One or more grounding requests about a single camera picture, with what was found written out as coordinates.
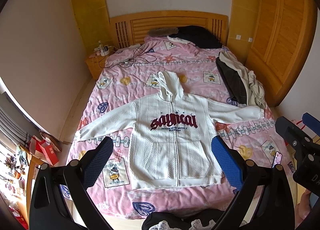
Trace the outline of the white zip hoodie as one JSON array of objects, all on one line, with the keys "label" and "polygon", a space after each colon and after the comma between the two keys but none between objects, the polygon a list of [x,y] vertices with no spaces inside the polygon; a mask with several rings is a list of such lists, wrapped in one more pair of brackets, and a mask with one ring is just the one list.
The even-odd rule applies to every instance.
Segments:
[{"label": "white zip hoodie", "polygon": [[128,157],[133,189],[219,184],[222,170],[211,150],[215,124],[259,120],[264,111],[186,93],[171,71],[159,72],[156,82],[157,93],[95,119],[76,132],[76,141],[131,129]]}]

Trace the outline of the dark and white clothes pile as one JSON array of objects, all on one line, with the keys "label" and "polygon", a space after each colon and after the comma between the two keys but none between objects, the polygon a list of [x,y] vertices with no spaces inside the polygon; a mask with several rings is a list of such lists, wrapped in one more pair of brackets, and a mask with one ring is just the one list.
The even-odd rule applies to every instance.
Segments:
[{"label": "dark and white clothes pile", "polygon": [[229,52],[222,50],[216,66],[232,101],[265,109],[265,91],[254,72],[246,68]]}]

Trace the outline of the smartphone with pink case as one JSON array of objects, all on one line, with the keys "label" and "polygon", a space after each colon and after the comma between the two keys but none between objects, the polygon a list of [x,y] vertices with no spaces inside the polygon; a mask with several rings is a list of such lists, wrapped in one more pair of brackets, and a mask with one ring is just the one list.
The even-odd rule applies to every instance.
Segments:
[{"label": "smartphone with pink case", "polygon": [[282,154],[279,151],[276,151],[274,155],[274,160],[272,163],[272,168],[274,168],[276,165],[281,164],[281,160],[282,160]]}]

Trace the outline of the wooden shelf rack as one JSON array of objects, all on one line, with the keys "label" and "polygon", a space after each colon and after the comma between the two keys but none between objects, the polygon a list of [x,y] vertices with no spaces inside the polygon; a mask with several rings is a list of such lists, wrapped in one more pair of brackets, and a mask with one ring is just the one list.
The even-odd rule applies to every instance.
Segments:
[{"label": "wooden shelf rack", "polygon": [[29,229],[31,196],[41,164],[23,148],[13,151],[1,144],[1,198],[25,229]]}]

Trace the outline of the red gift box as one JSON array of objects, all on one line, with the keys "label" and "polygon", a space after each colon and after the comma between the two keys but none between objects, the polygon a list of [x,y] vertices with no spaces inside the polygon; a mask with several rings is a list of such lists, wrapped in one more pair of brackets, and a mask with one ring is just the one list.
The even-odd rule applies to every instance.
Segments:
[{"label": "red gift box", "polygon": [[36,136],[32,136],[29,145],[29,151],[40,160],[54,166],[59,162],[53,145],[46,140],[39,140]]}]

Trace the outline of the wooden wardrobe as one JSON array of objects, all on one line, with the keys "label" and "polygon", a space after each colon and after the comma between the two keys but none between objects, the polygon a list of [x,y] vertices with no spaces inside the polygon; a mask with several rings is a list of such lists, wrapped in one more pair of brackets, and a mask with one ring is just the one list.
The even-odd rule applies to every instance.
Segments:
[{"label": "wooden wardrobe", "polygon": [[265,89],[270,107],[278,106],[308,57],[317,23],[314,0],[260,0],[246,67]]}]

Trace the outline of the wooden nightstand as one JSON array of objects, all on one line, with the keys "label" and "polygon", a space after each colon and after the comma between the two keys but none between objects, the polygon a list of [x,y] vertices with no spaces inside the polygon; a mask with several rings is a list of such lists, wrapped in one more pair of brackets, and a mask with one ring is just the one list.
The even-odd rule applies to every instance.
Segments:
[{"label": "wooden nightstand", "polygon": [[108,53],[106,56],[102,56],[100,51],[95,51],[89,57],[86,58],[85,63],[95,81],[97,81],[104,69],[107,58],[115,52],[114,46],[108,47]]}]

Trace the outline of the pink patterned bedspread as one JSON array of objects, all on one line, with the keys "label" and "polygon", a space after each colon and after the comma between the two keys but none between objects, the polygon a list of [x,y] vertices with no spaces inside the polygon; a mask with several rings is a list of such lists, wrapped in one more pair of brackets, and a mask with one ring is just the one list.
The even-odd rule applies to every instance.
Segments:
[{"label": "pink patterned bedspread", "polygon": [[[156,76],[161,71],[177,74],[186,93],[240,108],[247,105],[232,101],[216,66],[216,58],[228,48],[200,49],[190,42],[147,37],[138,48],[124,48],[107,58],[103,72],[89,97],[76,132],[107,112],[136,99],[157,93]],[[216,136],[244,159],[271,167],[276,151],[288,179],[295,166],[284,140],[276,133],[275,120],[268,106],[259,120],[216,123]],[[142,219],[152,212],[188,214],[205,208],[225,209],[235,195],[222,172],[219,184],[194,187],[133,189],[129,171],[131,129],[85,141],[74,138],[68,159],[81,159],[96,148],[103,138],[113,141],[113,153],[88,194],[101,214]]]}]

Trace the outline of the white power strip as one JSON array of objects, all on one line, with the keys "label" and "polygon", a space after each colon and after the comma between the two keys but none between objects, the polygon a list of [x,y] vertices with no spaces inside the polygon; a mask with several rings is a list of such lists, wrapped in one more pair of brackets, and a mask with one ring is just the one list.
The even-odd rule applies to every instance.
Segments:
[{"label": "white power strip", "polygon": [[103,45],[101,41],[98,41],[99,46],[94,49],[96,56],[106,57],[110,54],[109,46]]}]

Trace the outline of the wooden slatted headboard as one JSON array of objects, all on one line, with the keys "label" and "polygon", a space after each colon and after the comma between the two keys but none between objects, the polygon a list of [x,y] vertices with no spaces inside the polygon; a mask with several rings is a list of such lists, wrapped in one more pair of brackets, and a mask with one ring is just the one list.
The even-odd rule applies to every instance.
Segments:
[{"label": "wooden slatted headboard", "polygon": [[188,10],[161,10],[126,14],[110,18],[113,45],[118,49],[143,44],[151,29],[201,26],[213,33],[223,45],[227,42],[228,16]]}]

